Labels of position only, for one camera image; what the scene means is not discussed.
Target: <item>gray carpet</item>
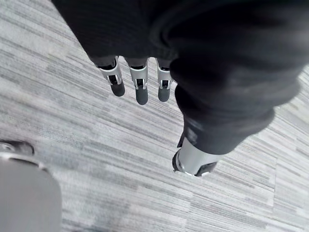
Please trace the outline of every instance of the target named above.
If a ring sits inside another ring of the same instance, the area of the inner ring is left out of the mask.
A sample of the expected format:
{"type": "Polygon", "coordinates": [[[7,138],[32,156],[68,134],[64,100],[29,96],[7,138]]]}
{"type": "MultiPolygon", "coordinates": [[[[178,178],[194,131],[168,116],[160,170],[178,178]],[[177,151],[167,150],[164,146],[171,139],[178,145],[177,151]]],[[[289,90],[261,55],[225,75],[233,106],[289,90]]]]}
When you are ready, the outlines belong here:
{"type": "Polygon", "coordinates": [[[205,179],[174,173],[182,132],[173,97],[125,96],[47,0],[0,0],[0,136],[35,145],[60,182],[63,232],[309,231],[309,68],[302,93],[205,179]]]}

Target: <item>silver metal cylinder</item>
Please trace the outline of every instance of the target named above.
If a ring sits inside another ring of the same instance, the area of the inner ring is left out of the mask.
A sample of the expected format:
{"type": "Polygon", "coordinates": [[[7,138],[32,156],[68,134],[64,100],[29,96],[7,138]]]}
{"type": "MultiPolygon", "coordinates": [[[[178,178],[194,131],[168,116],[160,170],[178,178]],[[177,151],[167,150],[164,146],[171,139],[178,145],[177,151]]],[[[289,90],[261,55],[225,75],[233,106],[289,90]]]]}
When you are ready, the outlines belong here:
{"type": "Polygon", "coordinates": [[[47,168],[31,156],[0,152],[1,232],[60,232],[60,225],[60,186],[47,168]]]}
{"type": "Polygon", "coordinates": [[[223,155],[213,155],[203,152],[184,138],[181,149],[175,155],[178,171],[195,176],[209,173],[223,155]]]}

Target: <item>silver metal bracket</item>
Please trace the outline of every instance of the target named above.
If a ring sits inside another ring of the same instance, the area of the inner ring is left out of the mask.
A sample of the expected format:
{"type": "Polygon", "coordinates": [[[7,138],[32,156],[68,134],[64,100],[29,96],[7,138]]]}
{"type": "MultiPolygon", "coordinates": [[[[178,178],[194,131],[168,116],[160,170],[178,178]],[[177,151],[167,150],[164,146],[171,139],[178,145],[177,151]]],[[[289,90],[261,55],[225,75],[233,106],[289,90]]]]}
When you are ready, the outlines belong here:
{"type": "Polygon", "coordinates": [[[143,89],[147,88],[148,61],[146,62],[146,66],[142,69],[134,69],[130,67],[130,73],[135,89],[139,89],[141,86],[143,89]]]}
{"type": "Polygon", "coordinates": [[[213,155],[203,152],[184,138],[181,149],[173,158],[173,167],[176,171],[192,176],[205,176],[216,166],[224,155],[213,155]]]}
{"type": "Polygon", "coordinates": [[[168,81],[168,85],[166,87],[166,89],[170,89],[170,86],[173,82],[172,77],[170,76],[170,72],[169,70],[162,70],[159,66],[159,62],[158,60],[156,60],[157,62],[157,72],[158,72],[158,83],[159,83],[159,88],[163,89],[163,81],[168,81]]]}
{"type": "Polygon", "coordinates": [[[116,78],[117,84],[121,84],[122,82],[122,75],[121,75],[121,70],[120,70],[120,66],[118,63],[118,57],[115,58],[116,59],[116,66],[111,69],[111,70],[105,70],[102,68],[99,68],[101,73],[103,74],[104,78],[107,80],[107,82],[112,86],[115,85],[115,83],[111,82],[111,77],[116,78]]]}

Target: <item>black sleeve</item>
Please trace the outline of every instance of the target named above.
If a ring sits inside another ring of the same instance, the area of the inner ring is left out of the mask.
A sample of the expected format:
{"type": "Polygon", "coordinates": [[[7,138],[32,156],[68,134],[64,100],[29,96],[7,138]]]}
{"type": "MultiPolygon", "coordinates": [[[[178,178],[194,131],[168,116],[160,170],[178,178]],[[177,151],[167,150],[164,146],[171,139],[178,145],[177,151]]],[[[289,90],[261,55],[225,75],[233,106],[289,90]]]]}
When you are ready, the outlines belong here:
{"type": "Polygon", "coordinates": [[[162,35],[179,53],[171,75],[184,134],[195,147],[230,152],[298,93],[297,77],[309,62],[308,22],[301,1],[258,1],[199,7],[162,35]]]}

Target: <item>black fabric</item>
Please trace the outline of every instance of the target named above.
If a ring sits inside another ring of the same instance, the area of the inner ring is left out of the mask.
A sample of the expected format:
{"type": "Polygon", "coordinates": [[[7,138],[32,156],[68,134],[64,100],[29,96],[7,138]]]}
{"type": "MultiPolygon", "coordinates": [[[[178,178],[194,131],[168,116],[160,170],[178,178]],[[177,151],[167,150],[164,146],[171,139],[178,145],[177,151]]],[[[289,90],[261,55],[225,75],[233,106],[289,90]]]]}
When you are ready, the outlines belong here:
{"type": "Polygon", "coordinates": [[[184,134],[212,154],[265,128],[309,62],[305,1],[53,0],[99,66],[102,57],[174,60],[184,134]]]}

